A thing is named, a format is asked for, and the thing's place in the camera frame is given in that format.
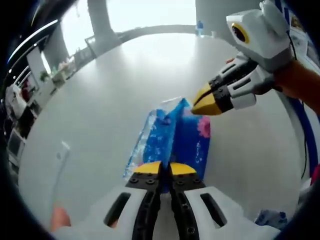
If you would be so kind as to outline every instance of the blue package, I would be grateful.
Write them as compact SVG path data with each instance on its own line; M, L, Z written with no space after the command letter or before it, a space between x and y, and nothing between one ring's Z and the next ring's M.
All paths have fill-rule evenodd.
M186 99L167 113L164 109L150 112L139 135L124 177L129 179L133 169L143 163L162 161L187 164L194 168L203 180L210 143L210 119L193 115Z

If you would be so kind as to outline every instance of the bottle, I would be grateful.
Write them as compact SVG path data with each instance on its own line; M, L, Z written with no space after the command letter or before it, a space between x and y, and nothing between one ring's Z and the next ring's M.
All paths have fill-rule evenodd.
M197 35L199 37L203 37L204 36L204 24L203 24L203 22L201 20L198 20L198 22L196 23L195 35Z

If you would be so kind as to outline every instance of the black cable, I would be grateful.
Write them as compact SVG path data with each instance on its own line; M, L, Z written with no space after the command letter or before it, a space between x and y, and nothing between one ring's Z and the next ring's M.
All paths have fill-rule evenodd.
M292 46L292 50L293 50L293 55L294 55L294 59L295 60L298 60L297 59L297 54L296 54L296 49L295 49L295 46L294 46L294 42L292 41L292 38L290 36L289 33L287 33L288 37L289 37L289 40L290 40L290 44ZM305 103L302 101L302 107L303 107L303 110L305 111ZM306 173L306 169L307 169L307 139L306 139L306 135L305 135L305 132L303 132L303 135L304 135L304 168L303 168L303 173L301 175L301 179L304 178L305 176L305 173Z

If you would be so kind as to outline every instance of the pink flower print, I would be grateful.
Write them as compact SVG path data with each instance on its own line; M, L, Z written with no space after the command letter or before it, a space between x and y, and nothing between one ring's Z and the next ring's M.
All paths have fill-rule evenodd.
M200 132L200 136L206 139L210 138L210 118L208 116L200 118L196 129Z
M191 110L189 109L189 108L184 108L183 109L183 116L190 116L190 115L192 115L192 112L191 112Z

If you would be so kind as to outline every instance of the table surface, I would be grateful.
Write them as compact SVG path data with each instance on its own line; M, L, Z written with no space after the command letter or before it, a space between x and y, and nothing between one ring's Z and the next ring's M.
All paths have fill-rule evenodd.
M149 111L162 101L192 98L237 50L221 39L155 34L124 43L77 72L48 102L21 157L19 189L44 226L52 203L73 224L112 187ZM61 141L65 163L55 158ZM300 189L301 153L290 118L274 91L255 106L211 117L204 181L237 201L250 219L260 209L292 216Z

